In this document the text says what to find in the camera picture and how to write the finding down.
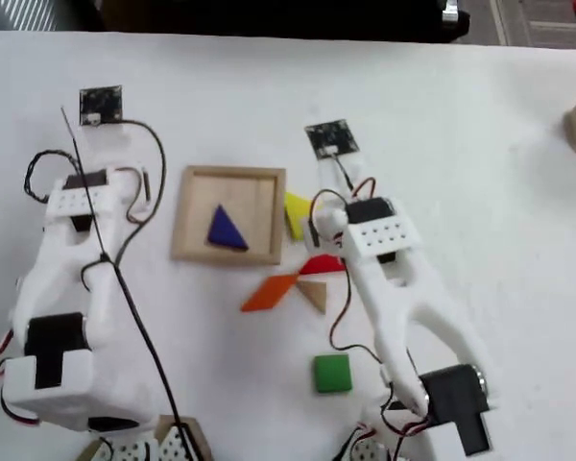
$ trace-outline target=white tabletop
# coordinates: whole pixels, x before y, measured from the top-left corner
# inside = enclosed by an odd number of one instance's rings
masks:
[[[576,51],[0,33],[0,335],[41,238],[43,207],[22,193],[27,164],[40,150],[70,149],[60,106],[76,121],[79,89],[101,85],[123,85],[125,115],[149,122],[166,148],[165,202],[124,270],[180,412],[198,418],[216,459],[329,459],[382,391],[361,352],[350,354],[350,394],[312,391],[310,361],[330,351],[342,276],[323,278],[325,317],[296,291],[272,312],[239,312],[264,276],[305,258],[302,245],[286,241],[276,268],[168,257],[184,166],[284,167],[289,190],[311,196],[323,175],[303,127],[338,118],[407,206],[503,372],[510,459],[576,459],[576,155],[561,130],[576,102]],[[145,133],[99,130],[78,131],[85,158],[155,164]],[[37,187],[67,172],[53,164]],[[431,338],[414,338],[420,369],[448,364]],[[358,299],[338,341],[371,342]],[[0,412],[0,459],[73,459],[87,441]]]

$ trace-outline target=green square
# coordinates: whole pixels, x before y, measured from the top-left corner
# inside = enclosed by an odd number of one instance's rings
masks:
[[[352,390],[349,356],[346,353],[314,357],[314,382],[320,394]]]

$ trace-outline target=perforated panel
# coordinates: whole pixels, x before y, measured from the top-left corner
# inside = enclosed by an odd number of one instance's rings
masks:
[[[420,243],[417,231],[409,220],[400,216],[351,224],[344,234],[343,245],[348,254],[360,257],[385,255]]]
[[[108,185],[89,188],[89,195],[96,213],[111,211],[117,196]],[[85,189],[69,189],[52,192],[47,204],[48,217],[84,216],[90,214]]]
[[[201,461],[196,455],[192,442],[186,439],[192,454],[192,461]],[[176,427],[172,427],[160,445],[160,461],[183,461],[185,459],[185,449],[181,443],[180,434]]]
[[[157,459],[157,441],[153,437],[140,437],[127,445],[119,444],[112,439],[108,439],[108,442],[113,448],[113,457],[111,458],[111,449],[103,443],[91,461],[144,461],[147,451],[149,451],[149,459]]]

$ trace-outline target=wooden block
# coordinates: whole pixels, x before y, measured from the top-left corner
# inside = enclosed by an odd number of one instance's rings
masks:
[[[209,444],[204,437],[203,430],[201,429],[199,422],[194,418],[187,418],[183,416],[180,416],[180,419],[181,422],[187,426],[187,437],[196,444],[196,449],[200,455],[197,459],[200,459],[201,461],[213,461],[211,448],[209,447]],[[172,416],[160,416],[160,421],[157,424],[155,433],[159,445],[162,445],[162,441],[169,433],[169,430],[171,430],[174,421],[175,419]]]
[[[300,225],[300,220],[309,217],[310,205],[310,200],[286,192],[284,197],[284,207],[286,208],[286,217],[288,218],[290,234],[294,240],[303,239],[303,228]]]
[[[341,272],[344,270],[344,263],[337,256],[319,255],[311,257],[300,268],[302,276],[314,274],[328,274],[330,272]]]
[[[326,313],[326,283],[299,280],[297,288],[321,313]]]
[[[187,418],[187,417],[180,417],[181,422],[187,425],[186,435],[190,438],[199,451],[200,461],[213,461],[213,455],[211,454],[211,449],[209,448],[209,444],[204,437],[203,430],[199,425],[198,421],[194,418]],[[154,436],[156,440],[158,440],[158,445],[162,444],[162,441],[171,430],[171,426],[173,425],[174,418],[172,416],[165,416],[161,415],[156,426],[156,432]],[[99,447],[101,446],[100,441],[94,441],[89,444],[84,451],[79,455],[77,461],[90,461],[94,458],[94,454],[98,451]]]
[[[299,274],[272,276],[262,282],[253,295],[241,307],[242,312],[273,309],[279,300],[297,282]]]
[[[221,264],[279,264],[285,184],[283,169],[187,167],[181,180],[172,258]],[[207,243],[218,205],[248,242],[247,252]]]

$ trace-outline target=wooden tray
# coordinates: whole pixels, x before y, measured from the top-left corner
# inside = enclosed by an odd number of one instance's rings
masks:
[[[183,172],[173,233],[173,259],[224,264],[279,264],[286,171],[272,168],[188,166]],[[206,242],[222,205],[250,247],[246,252]]]

